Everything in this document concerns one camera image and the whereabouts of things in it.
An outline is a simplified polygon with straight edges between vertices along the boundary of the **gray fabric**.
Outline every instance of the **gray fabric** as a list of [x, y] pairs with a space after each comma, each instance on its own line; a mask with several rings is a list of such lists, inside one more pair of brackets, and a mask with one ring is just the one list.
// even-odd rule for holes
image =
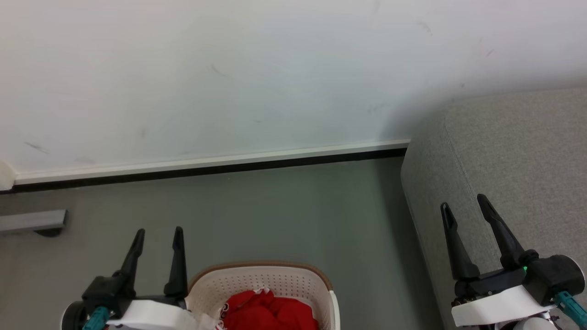
[[[410, 143], [402, 184], [446, 329], [454, 299], [440, 204], [448, 202], [481, 272], [501, 268], [478, 208], [487, 195], [524, 248], [587, 268], [587, 89], [519, 93], [452, 105]], [[587, 306], [587, 296], [578, 300]], [[564, 329], [576, 329], [566, 317]]]

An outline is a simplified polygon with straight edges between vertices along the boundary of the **white baseboard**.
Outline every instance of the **white baseboard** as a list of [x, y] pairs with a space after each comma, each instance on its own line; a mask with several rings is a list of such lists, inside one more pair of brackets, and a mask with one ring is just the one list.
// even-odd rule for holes
[[0, 161], [0, 190], [10, 190], [14, 185], [16, 173], [3, 161]]
[[384, 142], [344, 144], [340, 146], [273, 151], [266, 153], [244, 154], [239, 156], [225, 156], [203, 159], [164, 161], [160, 163], [99, 167], [95, 169], [66, 170], [30, 174], [25, 173], [16, 175], [15, 184], [18, 185], [76, 179], [89, 179], [106, 176], [122, 176], [127, 174], [152, 173], [160, 171], [197, 169], [212, 166], [258, 163], [260, 161], [287, 160], [306, 157], [331, 156], [347, 153], [360, 153], [376, 150], [399, 149], [407, 147], [408, 143], [410, 143], [410, 140], [404, 139]]

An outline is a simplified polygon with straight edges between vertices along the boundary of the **silver metal bar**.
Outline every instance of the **silver metal bar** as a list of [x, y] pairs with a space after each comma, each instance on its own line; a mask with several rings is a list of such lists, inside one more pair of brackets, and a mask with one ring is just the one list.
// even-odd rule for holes
[[0, 217], [0, 234], [63, 228], [67, 210], [35, 212]]

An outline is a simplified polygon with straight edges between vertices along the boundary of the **red cloth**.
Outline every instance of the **red cloth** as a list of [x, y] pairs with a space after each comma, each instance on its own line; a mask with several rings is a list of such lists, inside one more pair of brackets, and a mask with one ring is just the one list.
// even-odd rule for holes
[[273, 292], [245, 291], [230, 297], [220, 319], [225, 330], [318, 330], [312, 308]]

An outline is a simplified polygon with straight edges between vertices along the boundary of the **white plastic basket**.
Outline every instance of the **white plastic basket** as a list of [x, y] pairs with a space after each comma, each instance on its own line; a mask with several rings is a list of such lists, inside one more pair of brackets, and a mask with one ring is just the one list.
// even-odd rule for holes
[[218, 319], [230, 296], [269, 288], [276, 297], [295, 298], [312, 308], [320, 330], [340, 330], [336, 295], [328, 278], [310, 265], [287, 262], [246, 262], [212, 267], [196, 276], [185, 302], [199, 318]]

